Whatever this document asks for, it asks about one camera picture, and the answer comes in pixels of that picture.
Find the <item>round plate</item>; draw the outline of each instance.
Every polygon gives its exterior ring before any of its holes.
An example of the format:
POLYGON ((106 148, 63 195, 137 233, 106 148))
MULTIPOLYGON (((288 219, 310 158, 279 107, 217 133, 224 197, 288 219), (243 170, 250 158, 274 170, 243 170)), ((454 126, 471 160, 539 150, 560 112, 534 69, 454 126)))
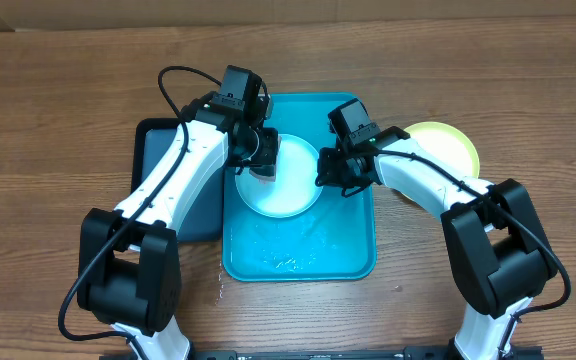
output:
POLYGON ((245 169, 235 176, 237 191, 261 215, 284 218, 306 211, 321 194, 315 186, 317 158, 312 145, 294 135, 280 134, 275 182, 259 180, 245 169))
POLYGON ((470 139, 456 128, 428 121, 404 129, 419 145, 465 175, 479 177, 479 155, 470 139))

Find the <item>cable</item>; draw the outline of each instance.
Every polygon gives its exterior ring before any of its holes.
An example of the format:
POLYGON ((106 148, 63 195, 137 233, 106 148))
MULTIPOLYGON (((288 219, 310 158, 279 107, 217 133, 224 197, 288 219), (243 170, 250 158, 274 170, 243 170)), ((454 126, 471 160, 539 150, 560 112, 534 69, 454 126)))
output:
POLYGON ((377 150, 374 152, 353 154, 353 155, 347 157, 346 160, 351 159, 351 158, 360 158, 360 157, 377 156, 377 155, 399 156, 399 157, 419 161, 419 162, 431 167, 433 170, 437 171, 443 177, 448 179, 450 182, 457 185, 460 189, 466 191, 467 193, 471 194, 475 198, 483 201, 488 207, 490 207, 493 211, 496 211, 509 224, 515 226, 516 228, 518 228, 519 230, 521 230, 522 232, 527 234, 530 238, 532 238, 535 241, 535 243, 539 247, 539 250, 542 251, 542 253, 545 253, 555 263, 555 266, 557 267, 557 270, 559 270, 559 272, 561 273, 561 278, 564 282, 563 295, 561 296, 561 298, 559 298, 558 300, 553 301, 551 303, 547 303, 544 305, 531 306, 529 308, 519 310, 519 311, 515 312, 514 314, 512 314, 510 316, 511 320, 508 323, 508 326, 506 327, 506 330, 504 332, 504 336, 502 337, 502 341, 501 341, 501 344, 499 346, 499 350, 501 352, 503 352, 503 348, 506 346, 506 343, 510 340, 510 336, 511 336, 512 331, 515 327, 515 324, 517 324, 517 322, 520 322, 521 316, 529 314, 529 313, 533 313, 533 312, 551 310, 551 309, 562 306, 563 304, 566 303, 566 301, 568 301, 568 299, 570 298, 570 294, 572 293, 572 284, 570 282, 570 276, 568 275, 566 268, 561 263, 559 258, 550 249, 548 249, 548 247, 546 245, 544 245, 544 243, 541 241, 541 239, 539 239, 539 237, 537 235, 535 235, 532 231, 530 231, 524 224, 519 222, 514 216, 510 215, 506 210, 504 210, 503 208, 501 208, 500 206, 495 204, 495 202, 493 202, 487 196, 480 194, 479 192, 477 192, 473 188, 466 185, 463 181, 460 181, 459 179, 455 178, 452 174, 450 174, 449 172, 444 170, 441 166, 435 164, 434 162, 432 162, 432 161, 430 161, 424 157, 416 155, 415 153, 405 153, 405 152, 390 151, 390 150, 377 150))
POLYGON ((128 218, 128 220, 126 220, 126 222, 124 222, 122 224, 122 226, 119 229, 117 229, 117 231, 115 231, 115 233, 110 237, 110 239, 99 250, 97 255, 95 255, 95 257, 92 259, 92 261, 90 261, 90 263, 84 268, 84 270, 81 272, 81 274, 79 275, 77 280, 75 280, 75 282, 72 284, 72 286, 70 287, 70 290, 68 291, 66 297, 64 298, 64 301, 62 302, 61 307, 59 309, 59 316, 57 318, 57 325, 59 327, 59 331, 68 340, 87 341, 87 340, 103 339, 103 338, 107 338, 107 337, 125 337, 128 342, 132 343, 132 345, 135 348, 135 351, 137 352, 137 355, 139 355, 139 357, 142 360, 148 360, 148 358, 146 357, 146 355, 143 351, 143 348, 141 347, 139 342, 136 341, 135 336, 130 334, 129 332, 126 332, 126 331, 105 331, 105 332, 100 332, 100 333, 96 333, 96 334, 76 335, 76 334, 72 334, 71 332, 68 331, 68 329, 66 329, 65 320, 66 320, 66 312, 68 311, 68 305, 70 305, 70 302, 75 297, 75 295, 77 294, 77 291, 79 290, 79 288, 83 284, 84 280, 88 277, 88 275, 90 274, 92 269, 95 267, 95 265, 97 265, 97 263, 99 262, 99 260, 102 257, 106 256, 106 254, 109 251, 112 251, 112 249, 117 244, 117 242, 122 238, 122 235, 130 228, 130 226, 137 220, 137 218, 144 212, 144 210, 146 210, 146 208, 148 208, 148 206, 150 206, 150 203, 155 199, 155 197, 157 196, 159 191, 161 191, 161 189, 166 185, 168 180, 170 180, 172 175, 175 173, 175 171, 179 167, 179 164, 181 164, 181 161, 183 160, 184 155, 186 154, 186 150, 188 149, 188 127, 186 126, 186 123, 183 121, 183 119, 184 119, 183 115, 184 114, 183 114, 183 111, 181 111, 181 112, 179 111, 179 109, 177 108, 175 103, 172 101, 172 99, 168 95, 168 92, 164 88, 163 81, 162 81, 164 74, 167 73, 168 71, 171 71, 171 70, 189 71, 189 72, 201 75, 201 76, 207 78, 208 80, 211 80, 215 84, 221 86, 221 82, 219 80, 213 78, 212 76, 210 76, 210 75, 208 75, 202 71, 199 71, 199 70, 193 69, 193 68, 189 68, 186 66, 168 66, 159 72, 159 76, 157 78, 159 90, 161 91, 161 94, 164 96, 164 98, 166 99, 166 101, 168 102, 170 107, 172 108, 172 110, 175 113, 175 115, 177 116, 177 118, 179 118, 181 121, 181 128, 182 128, 182 131, 184 134, 184 141, 183 141, 183 145, 181 146, 181 151, 179 152, 179 156, 177 157, 177 159, 175 160, 175 162, 171 166, 170 170, 168 170, 166 175, 164 175, 164 177, 161 179, 159 184, 157 184, 157 186, 153 189, 153 191, 150 193, 150 195, 148 195, 148 197, 146 197, 144 199, 143 203, 139 206, 139 208, 137 208, 137 210, 132 214, 132 216, 130 216, 128 218))

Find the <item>teal tray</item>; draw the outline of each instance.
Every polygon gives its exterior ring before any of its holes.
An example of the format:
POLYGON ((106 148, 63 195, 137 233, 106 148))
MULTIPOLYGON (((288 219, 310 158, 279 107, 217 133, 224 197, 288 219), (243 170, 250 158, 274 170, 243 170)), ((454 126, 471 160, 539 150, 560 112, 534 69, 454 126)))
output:
MULTIPOLYGON (((334 147, 328 113, 355 98, 349 93, 273 94, 265 126, 309 142, 317 151, 334 147)), ((306 211, 271 218, 241 199, 232 169, 224 178, 223 264, 240 281, 356 280, 377 262, 372 189, 345 199, 324 187, 306 211)))

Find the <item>yellow plate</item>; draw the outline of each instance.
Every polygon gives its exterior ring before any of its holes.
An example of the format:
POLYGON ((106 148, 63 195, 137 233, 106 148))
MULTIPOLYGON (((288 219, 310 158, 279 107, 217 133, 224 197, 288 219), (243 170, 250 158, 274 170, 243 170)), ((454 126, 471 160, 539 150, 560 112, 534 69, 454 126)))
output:
POLYGON ((456 128, 434 121, 404 129, 419 145, 463 174, 479 177, 479 155, 470 139, 456 128))

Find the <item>wooden table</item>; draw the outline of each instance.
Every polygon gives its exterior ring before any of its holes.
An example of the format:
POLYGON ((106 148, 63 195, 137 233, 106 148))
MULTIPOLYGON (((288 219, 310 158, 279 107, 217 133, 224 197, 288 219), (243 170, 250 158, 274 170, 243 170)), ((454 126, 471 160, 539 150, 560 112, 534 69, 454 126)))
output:
MULTIPOLYGON (((403 21, 0 33, 0 358, 94 359, 123 341, 71 343, 56 327, 79 226, 128 195, 133 136, 170 116, 158 71, 253 69, 272 92, 352 91, 381 126, 441 121, 477 146, 481 176, 529 190, 573 281, 569 304, 515 336, 576 359, 576 18, 403 21)), ((182 103, 202 78, 171 74, 182 103)), ((439 224, 375 188, 379 260, 357 282, 241 283, 221 242, 182 246, 177 319, 198 349, 396 349, 445 344, 464 300, 439 224)), ((559 279, 536 302, 557 298, 559 279)), ((71 307, 73 332, 106 329, 71 307)))

